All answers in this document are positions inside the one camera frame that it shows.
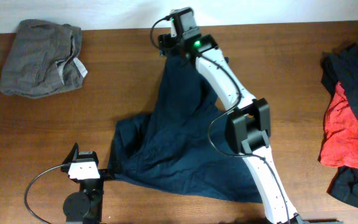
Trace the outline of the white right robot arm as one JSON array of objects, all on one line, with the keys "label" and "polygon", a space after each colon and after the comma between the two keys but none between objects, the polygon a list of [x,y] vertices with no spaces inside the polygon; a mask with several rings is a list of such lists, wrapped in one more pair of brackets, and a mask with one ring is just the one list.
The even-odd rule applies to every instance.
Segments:
[{"label": "white right robot arm", "polygon": [[266,99],[257,99],[242,85],[214,38],[201,33],[191,7],[173,9],[163,19],[170,21],[171,31],[160,35],[153,45],[161,55],[171,50],[183,52],[218,95],[227,118],[225,138],[232,150],[230,156],[241,158],[248,167],[262,198],[267,221],[303,223],[275,168]]}]

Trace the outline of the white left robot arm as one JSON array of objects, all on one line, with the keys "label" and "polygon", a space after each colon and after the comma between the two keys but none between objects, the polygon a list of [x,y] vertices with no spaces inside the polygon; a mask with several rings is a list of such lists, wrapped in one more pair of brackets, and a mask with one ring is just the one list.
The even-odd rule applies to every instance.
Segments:
[{"label": "white left robot arm", "polygon": [[101,224],[105,181],[114,180],[109,169],[100,169],[94,151],[81,152],[74,143],[63,161],[61,171],[80,186],[63,203],[66,223]]}]

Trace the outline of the dark blue shorts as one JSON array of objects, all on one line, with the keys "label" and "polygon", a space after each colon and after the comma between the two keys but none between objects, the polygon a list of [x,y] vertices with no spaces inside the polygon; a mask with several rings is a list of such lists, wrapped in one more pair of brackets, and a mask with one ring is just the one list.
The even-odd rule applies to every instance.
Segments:
[{"label": "dark blue shorts", "polygon": [[153,112],[116,123],[109,170],[117,180],[173,194],[261,202],[245,162],[230,156],[216,101],[193,66],[168,57]]}]

